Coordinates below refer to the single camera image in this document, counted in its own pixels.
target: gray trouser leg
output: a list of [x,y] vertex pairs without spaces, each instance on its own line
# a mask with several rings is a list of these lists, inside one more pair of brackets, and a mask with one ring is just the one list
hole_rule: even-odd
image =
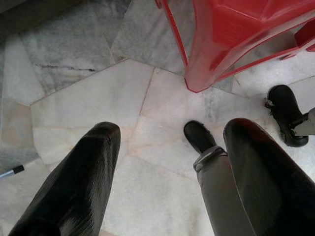
[[212,147],[201,154],[193,167],[215,235],[254,236],[226,152]]

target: black ankle boot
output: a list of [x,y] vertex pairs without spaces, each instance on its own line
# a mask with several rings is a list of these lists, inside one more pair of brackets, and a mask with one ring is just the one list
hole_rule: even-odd
[[195,120],[189,121],[184,126],[184,134],[188,142],[199,154],[217,145],[210,131]]

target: marble floor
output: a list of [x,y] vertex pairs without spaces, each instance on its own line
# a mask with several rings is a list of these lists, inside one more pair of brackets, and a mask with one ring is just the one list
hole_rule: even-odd
[[[191,0],[169,2],[189,53]],[[176,42],[154,0],[33,0],[1,14],[0,31],[0,173],[25,165],[0,180],[0,236],[101,121],[122,132],[101,236],[213,235],[192,169],[198,154],[182,133],[191,119],[223,147],[230,119],[252,119],[315,180],[315,138],[285,146],[263,106],[278,84],[292,88],[303,113],[315,106],[315,53],[261,64],[196,94],[186,89]],[[249,58],[265,53],[259,50]]]

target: person's leg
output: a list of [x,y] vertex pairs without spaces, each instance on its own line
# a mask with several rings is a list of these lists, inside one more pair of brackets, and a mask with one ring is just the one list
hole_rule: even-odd
[[254,236],[240,200],[226,152],[216,146],[211,133],[196,121],[184,134],[200,157],[193,167],[216,236]]
[[98,236],[120,140],[113,123],[92,128],[47,177],[9,236]]

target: red plastic chair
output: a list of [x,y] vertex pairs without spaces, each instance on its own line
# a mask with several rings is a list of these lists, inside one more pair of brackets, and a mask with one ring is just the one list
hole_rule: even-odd
[[[271,59],[290,58],[301,50],[315,52],[315,0],[193,0],[196,30],[189,61],[167,0],[156,3],[171,24],[187,87],[194,92]],[[251,49],[302,24],[295,47],[227,72]]]

